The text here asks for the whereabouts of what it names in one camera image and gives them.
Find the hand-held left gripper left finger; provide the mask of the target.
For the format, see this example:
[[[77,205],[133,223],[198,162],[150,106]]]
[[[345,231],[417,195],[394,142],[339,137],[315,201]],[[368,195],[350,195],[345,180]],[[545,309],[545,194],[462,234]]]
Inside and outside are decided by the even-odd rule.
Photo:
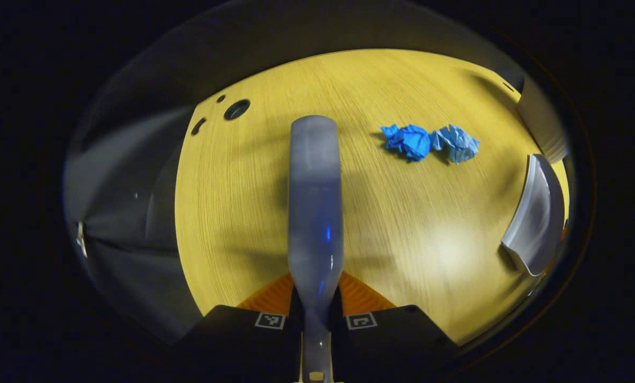
[[[298,382],[303,310],[286,273],[239,305],[216,305],[182,339],[205,382]]]

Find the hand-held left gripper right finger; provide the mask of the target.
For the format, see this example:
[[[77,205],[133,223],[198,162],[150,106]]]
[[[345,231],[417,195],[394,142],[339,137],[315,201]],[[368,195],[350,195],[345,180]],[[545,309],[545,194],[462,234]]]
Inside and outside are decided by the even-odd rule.
[[[417,305],[396,306],[344,272],[330,307],[336,382],[432,382],[458,345]]]

